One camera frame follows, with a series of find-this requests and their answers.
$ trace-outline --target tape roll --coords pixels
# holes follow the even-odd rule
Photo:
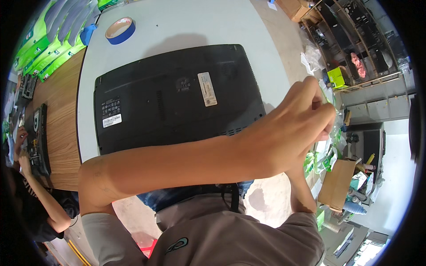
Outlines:
[[[105,32],[110,44],[119,44],[129,39],[135,32],[136,26],[130,17],[123,17],[114,22]]]

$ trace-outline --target black t-shirt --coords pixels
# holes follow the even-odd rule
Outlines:
[[[55,238],[63,238],[63,232],[56,232],[48,223],[47,213],[44,206],[41,204],[37,195],[34,193],[28,181],[19,172],[13,174],[16,192],[15,195],[22,200],[22,217],[27,224],[32,239],[37,242],[52,241]],[[59,198],[60,192],[56,189],[46,189],[56,200]]]

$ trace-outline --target jeans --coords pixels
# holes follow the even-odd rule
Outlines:
[[[243,181],[237,183],[239,195],[244,199],[247,190],[254,180]],[[158,189],[147,193],[136,195],[146,206],[153,211],[159,212],[175,203],[190,197],[206,194],[206,193],[221,193],[223,188],[214,184],[198,185],[198,186],[181,186],[177,188]]]

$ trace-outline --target concrete floor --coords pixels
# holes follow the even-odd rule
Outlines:
[[[299,36],[298,24],[292,22],[278,5],[276,5],[278,10],[275,11],[268,7],[267,0],[250,1],[274,41],[290,84],[302,81],[307,72],[300,62],[300,52],[305,50]],[[311,188],[317,179],[318,177],[309,178],[308,184]],[[247,214],[261,223],[272,227],[280,226],[291,214],[290,183],[287,176],[280,174],[268,179],[255,180],[248,190],[244,204],[247,207]],[[118,218],[140,247],[151,246],[153,239],[160,237],[161,231],[155,224],[155,213],[136,196],[118,200],[113,206]],[[92,265],[98,265],[84,236],[81,219],[65,233]]]

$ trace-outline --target person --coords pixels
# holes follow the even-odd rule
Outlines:
[[[325,246],[302,167],[311,145],[328,139],[334,118],[334,107],[322,104],[317,80],[307,77],[276,109],[234,136],[129,149],[84,162],[78,172],[80,211],[99,264],[319,265]],[[251,180],[283,172],[291,183],[293,214],[278,228],[245,215],[242,197]],[[111,204],[133,195],[156,211],[163,231],[149,259]]]
[[[34,241],[63,238],[64,231],[71,223],[69,214],[58,202],[63,199],[63,193],[45,189],[33,176],[29,155],[21,150],[27,136],[24,127],[20,127],[14,145],[12,179],[9,180],[12,195]]]

